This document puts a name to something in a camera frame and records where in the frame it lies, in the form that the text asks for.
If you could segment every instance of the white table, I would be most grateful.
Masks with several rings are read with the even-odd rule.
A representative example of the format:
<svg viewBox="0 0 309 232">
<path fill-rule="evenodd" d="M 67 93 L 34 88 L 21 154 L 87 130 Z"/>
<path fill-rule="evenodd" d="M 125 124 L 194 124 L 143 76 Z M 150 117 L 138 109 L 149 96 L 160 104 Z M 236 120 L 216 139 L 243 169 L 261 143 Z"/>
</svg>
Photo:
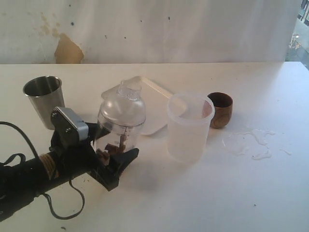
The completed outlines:
<svg viewBox="0 0 309 232">
<path fill-rule="evenodd" d="M 301 63 L 0 65 L 0 73 L 0 120 L 19 125 L 39 153 L 48 151 L 52 131 L 43 127 L 22 87 L 40 75 L 60 77 L 66 106 L 90 122 L 96 122 L 101 92 L 135 75 L 174 93 L 222 91 L 234 99 L 231 122 L 210 131 L 199 163 L 173 160 L 163 128 L 140 138 L 138 159 L 113 191 L 86 174 L 73 181 L 86 198 L 77 218 L 54 219 L 40 196 L 0 223 L 1 232 L 60 232 L 62 226 L 67 232 L 309 231 L 309 72 Z M 271 158 L 252 159 L 261 147 L 250 135 L 244 135 L 247 155 L 223 148 L 222 139 L 246 126 L 276 133 L 265 137 Z M 32 157 L 13 129 L 2 126 L 0 137 L 2 162 L 16 152 Z M 50 194 L 59 215 L 81 206 L 68 184 Z"/>
</svg>

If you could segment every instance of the wooden cup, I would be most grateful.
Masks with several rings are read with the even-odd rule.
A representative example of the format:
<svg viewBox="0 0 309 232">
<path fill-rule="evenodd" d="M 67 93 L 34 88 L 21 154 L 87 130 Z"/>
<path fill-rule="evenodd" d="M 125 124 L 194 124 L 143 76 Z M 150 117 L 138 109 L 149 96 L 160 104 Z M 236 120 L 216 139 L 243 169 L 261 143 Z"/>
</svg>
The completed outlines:
<svg viewBox="0 0 309 232">
<path fill-rule="evenodd" d="M 215 113 L 211 120 L 211 127 L 220 129 L 225 127 L 231 119 L 233 99 L 225 93 L 215 92 L 208 95 L 213 102 Z"/>
</svg>

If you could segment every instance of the translucent plastic container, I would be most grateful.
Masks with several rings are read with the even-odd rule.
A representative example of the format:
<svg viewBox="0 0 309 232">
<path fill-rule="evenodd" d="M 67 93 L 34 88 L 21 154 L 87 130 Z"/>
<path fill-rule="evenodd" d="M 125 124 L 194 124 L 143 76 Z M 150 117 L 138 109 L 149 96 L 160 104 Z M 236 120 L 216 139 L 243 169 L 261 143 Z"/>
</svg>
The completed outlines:
<svg viewBox="0 0 309 232">
<path fill-rule="evenodd" d="M 146 120 L 144 101 L 140 97 L 138 83 L 122 81 L 101 104 L 98 114 L 98 131 L 95 149 L 103 163 L 109 163 L 110 155 L 124 153 L 135 147 Z M 102 137 L 102 132 L 109 134 Z"/>
<path fill-rule="evenodd" d="M 186 105 L 185 112 L 179 105 Z M 206 94 L 179 93 L 168 102 L 168 151 L 181 162 L 196 162 L 206 147 L 214 106 Z"/>
</svg>

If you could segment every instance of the robotic arm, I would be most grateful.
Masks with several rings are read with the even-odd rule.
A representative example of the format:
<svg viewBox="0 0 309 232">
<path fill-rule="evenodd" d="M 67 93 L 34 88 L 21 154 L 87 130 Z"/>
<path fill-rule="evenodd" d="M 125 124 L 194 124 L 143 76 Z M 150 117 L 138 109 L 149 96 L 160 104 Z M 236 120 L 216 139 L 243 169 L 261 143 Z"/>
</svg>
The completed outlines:
<svg viewBox="0 0 309 232">
<path fill-rule="evenodd" d="M 138 156 L 139 150 L 134 148 L 111 156 L 109 164 L 104 165 L 91 142 L 107 135 L 109 131 L 97 130 L 95 123 L 83 122 L 70 108 L 56 107 L 51 114 L 51 121 L 55 132 L 49 153 L 35 155 L 34 159 L 28 161 L 23 154 L 14 154 L 5 163 L 0 163 L 0 222 L 40 195 L 47 198 L 56 218 L 73 218 L 80 212 L 69 217 L 57 216 L 52 209 L 50 196 L 45 192 L 67 181 L 72 186 L 71 180 L 84 173 L 110 191 L 118 186 L 122 171 Z M 16 156 L 21 158 L 21 162 L 8 166 Z M 84 204 L 83 194 L 77 191 Z"/>
</svg>

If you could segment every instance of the stainless steel cup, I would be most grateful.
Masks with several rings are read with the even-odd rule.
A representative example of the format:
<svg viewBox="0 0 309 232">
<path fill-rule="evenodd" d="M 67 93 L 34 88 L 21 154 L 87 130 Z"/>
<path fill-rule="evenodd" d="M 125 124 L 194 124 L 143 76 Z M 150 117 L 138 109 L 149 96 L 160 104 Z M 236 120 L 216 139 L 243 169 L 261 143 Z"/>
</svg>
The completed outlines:
<svg viewBox="0 0 309 232">
<path fill-rule="evenodd" d="M 56 106 L 64 105 L 61 80 L 55 76 L 40 76 L 25 84 L 23 92 L 29 97 L 34 109 L 46 128 L 53 130 L 50 120 Z"/>
</svg>

